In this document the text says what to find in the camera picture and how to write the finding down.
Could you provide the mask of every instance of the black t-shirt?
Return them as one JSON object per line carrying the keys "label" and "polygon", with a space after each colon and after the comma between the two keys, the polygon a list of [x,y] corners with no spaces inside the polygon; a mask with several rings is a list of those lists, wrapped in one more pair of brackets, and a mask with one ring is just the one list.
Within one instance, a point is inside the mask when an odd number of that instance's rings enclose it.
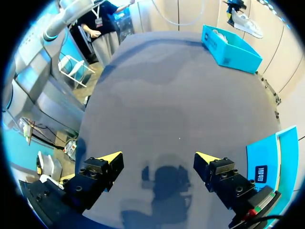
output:
{"label": "black t-shirt", "polygon": [[97,16],[92,11],[89,11],[85,15],[83,15],[81,18],[78,19],[79,24],[86,24],[90,29],[97,30],[101,32],[101,36],[110,32],[115,32],[115,27],[113,23],[111,22],[108,14],[113,15],[117,11],[118,7],[111,4],[108,1],[105,1],[103,4],[100,5],[100,12],[99,12],[99,18],[102,19],[102,26],[101,24],[97,27],[96,25],[96,19]]}

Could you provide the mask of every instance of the gray tablecloth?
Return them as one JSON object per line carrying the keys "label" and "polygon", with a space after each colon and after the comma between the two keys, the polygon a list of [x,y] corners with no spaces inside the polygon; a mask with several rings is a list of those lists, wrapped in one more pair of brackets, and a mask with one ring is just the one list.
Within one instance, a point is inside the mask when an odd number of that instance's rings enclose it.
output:
{"label": "gray tablecloth", "polygon": [[199,33],[128,37],[82,121],[77,166],[123,152],[125,168],[84,216],[115,228],[226,229],[234,216],[193,169],[196,151],[247,176],[246,145],[278,131],[256,75],[216,64]]}

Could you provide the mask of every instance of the lanyard badge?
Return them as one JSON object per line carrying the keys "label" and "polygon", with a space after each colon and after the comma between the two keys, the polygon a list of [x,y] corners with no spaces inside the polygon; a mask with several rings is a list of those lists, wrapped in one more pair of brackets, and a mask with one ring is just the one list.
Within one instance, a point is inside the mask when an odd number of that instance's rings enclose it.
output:
{"label": "lanyard badge", "polygon": [[94,13],[94,15],[96,16],[95,21],[95,26],[97,28],[101,27],[103,25],[103,20],[102,18],[99,16],[100,15],[100,6],[97,7],[97,12],[95,12],[93,9],[91,10],[92,13]]}

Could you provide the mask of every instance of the human hand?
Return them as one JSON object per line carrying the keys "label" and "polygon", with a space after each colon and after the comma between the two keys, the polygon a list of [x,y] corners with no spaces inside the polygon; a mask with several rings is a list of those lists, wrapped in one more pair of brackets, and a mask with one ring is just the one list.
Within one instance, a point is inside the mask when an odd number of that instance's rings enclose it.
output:
{"label": "human hand", "polygon": [[90,34],[91,38],[97,38],[100,36],[101,32],[97,31],[97,30],[90,30],[89,34]]}

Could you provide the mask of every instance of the white shoe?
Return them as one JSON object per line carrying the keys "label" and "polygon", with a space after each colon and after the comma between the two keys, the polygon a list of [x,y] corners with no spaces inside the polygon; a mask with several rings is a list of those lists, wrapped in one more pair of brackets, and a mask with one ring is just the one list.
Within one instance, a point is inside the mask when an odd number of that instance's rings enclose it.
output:
{"label": "white shoe", "polygon": [[213,32],[216,33],[224,42],[228,43],[228,40],[224,35],[219,33],[217,30],[213,30]]}
{"label": "white shoe", "polygon": [[232,10],[232,20],[234,21],[234,28],[249,33],[256,38],[263,38],[263,31],[247,15],[238,15],[235,10]]}

